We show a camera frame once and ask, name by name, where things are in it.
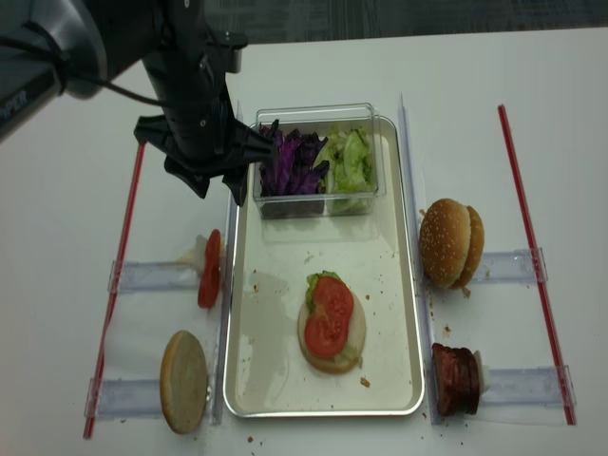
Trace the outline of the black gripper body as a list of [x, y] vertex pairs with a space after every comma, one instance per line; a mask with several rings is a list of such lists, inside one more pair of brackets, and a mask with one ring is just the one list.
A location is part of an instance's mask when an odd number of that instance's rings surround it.
[[216, 48], [188, 55], [165, 48], [143, 59], [162, 114], [138, 119], [134, 134], [191, 175], [230, 175], [250, 164], [271, 163], [275, 141], [236, 118]]

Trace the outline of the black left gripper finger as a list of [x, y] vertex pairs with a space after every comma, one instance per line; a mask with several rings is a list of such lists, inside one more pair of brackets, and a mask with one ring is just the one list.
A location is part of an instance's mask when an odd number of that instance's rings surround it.
[[188, 170], [170, 157], [164, 160], [164, 170], [184, 182], [200, 199], [205, 198], [210, 185], [209, 178]]

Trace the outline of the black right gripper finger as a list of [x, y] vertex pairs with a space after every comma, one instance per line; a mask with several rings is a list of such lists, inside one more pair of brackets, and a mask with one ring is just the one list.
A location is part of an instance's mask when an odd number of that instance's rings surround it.
[[227, 166], [222, 173], [222, 182], [229, 188], [233, 200], [241, 207], [247, 199], [249, 166]]

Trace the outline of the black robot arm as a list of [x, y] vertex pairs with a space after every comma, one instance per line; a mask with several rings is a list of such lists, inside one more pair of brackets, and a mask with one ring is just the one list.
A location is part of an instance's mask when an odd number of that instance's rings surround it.
[[221, 178], [237, 204], [253, 163], [274, 143], [239, 121], [225, 77], [240, 69], [244, 34], [216, 31], [201, 1], [35, 1], [1, 39], [1, 133], [8, 136], [63, 94], [86, 100], [135, 63], [153, 86], [134, 134], [165, 156], [165, 171], [204, 197]]

